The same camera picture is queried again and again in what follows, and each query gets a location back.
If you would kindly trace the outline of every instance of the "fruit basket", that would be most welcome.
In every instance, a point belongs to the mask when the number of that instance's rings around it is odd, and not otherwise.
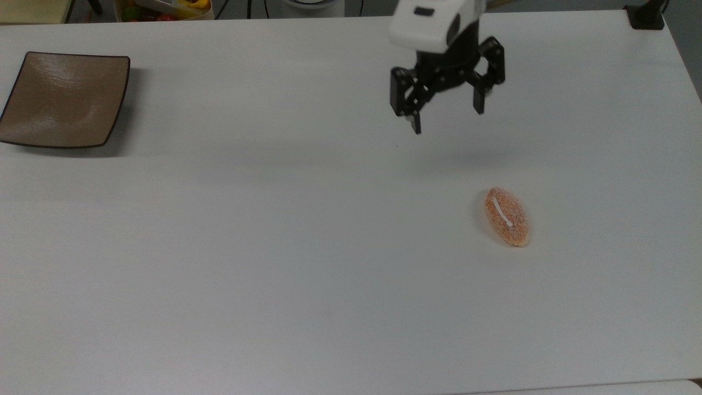
[[[117,22],[213,20],[211,0],[114,0]]]

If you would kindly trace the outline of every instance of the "gray floor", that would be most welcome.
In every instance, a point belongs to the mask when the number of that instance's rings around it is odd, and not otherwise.
[[[105,12],[94,15],[87,0],[76,0],[69,21],[115,22],[112,0],[100,0]],[[266,0],[271,18],[282,16],[281,0]],[[219,12],[225,0],[212,0],[215,11]],[[253,0],[253,18],[266,18],[264,0]],[[346,15],[359,15],[362,0],[345,0]],[[363,0],[363,16],[392,15],[397,0]],[[621,10],[626,4],[643,4],[645,0],[517,0],[501,6],[492,12],[522,11],[576,11],[576,10]],[[243,19],[246,17],[246,1],[230,0],[221,19]],[[702,0],[670,0],[665,12],[675,43],[682,59],[702,98]]]

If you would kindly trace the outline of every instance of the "white table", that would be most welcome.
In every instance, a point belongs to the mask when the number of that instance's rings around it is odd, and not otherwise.
[[[508,78],[388,104],[388,18],[0,27],[128,55],[112,141],[0,147],[0,391],[451,394],[702,377],[702,107],[623,11],[485,15]],[[482,223],[502,186],[534,223]]]

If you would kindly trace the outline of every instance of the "brown square plate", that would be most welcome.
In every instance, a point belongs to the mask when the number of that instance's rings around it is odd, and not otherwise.
[[[47,148],[104,145],[128,79],[126,56],[27,52],[0,117],[0,141]]]

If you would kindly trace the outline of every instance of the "bread roll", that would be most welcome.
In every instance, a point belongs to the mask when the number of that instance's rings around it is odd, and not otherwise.
[[[492,188],[485,198],[487,218],[507,243],[523,247],[529,242],[529,221],[522,203],[502,188]]]

